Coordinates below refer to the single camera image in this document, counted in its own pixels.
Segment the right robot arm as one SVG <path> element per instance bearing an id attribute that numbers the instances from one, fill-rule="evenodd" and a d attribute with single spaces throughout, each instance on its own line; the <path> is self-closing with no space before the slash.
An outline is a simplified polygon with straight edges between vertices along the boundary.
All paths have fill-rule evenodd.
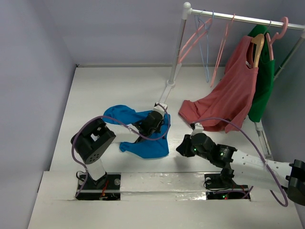
<path id="1" fill-rule="evenodd" d="M 184 157 L 199 156 L 221 168 L 219 181 L 224 187 L 248 185 L 271 191 L 284 190 L 288 199 L 305 204 L 305 163 L 261 160 L 232 146 L 216 144 L 204 133 L 185 135 L 176 148 Z"/>

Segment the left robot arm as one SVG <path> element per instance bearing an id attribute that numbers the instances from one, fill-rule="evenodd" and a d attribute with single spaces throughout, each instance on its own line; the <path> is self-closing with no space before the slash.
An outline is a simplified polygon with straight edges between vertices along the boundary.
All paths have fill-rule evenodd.
<path id="1" fill-rule="evenodd" d="M 72 152 L 81 157 L 85 168 L 84 182 L 94 188 L 105 186 L 107 172 L 101 156 L 112 144 L 119 144 L 122 152 L 129 151 L 144 159 L 156 159 L 169 154 L 167 132 L 169 115 L 159 108 L 135 112 L 124 108 L 107 110 L 103 117 L 90 121 L 72 139 Z"/>

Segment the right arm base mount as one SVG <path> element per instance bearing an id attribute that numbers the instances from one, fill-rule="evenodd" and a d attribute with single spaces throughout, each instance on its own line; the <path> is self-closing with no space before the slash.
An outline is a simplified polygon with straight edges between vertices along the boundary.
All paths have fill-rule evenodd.
<path id="1" fill-rule="evenodd" d="M 205 174 L 203 186 L 207 200 L 251 199 L 247 185 L 237 185 L 231 180 L 225 180 L 220 173 Z"/>

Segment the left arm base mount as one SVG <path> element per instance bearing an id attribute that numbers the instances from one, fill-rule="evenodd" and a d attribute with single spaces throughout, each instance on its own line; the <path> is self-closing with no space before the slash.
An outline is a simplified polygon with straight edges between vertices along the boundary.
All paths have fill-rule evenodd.
<path id="1" fill-rule="evenodd" d="M 121 192 L 121 173 L 105 174 L 98 181 L 94 181 L 88 176 L 86 182 L 86 174 L 82 171 L 76 173 L 78 185 L 76 189 L 77 200 L 120 200 Z"/>

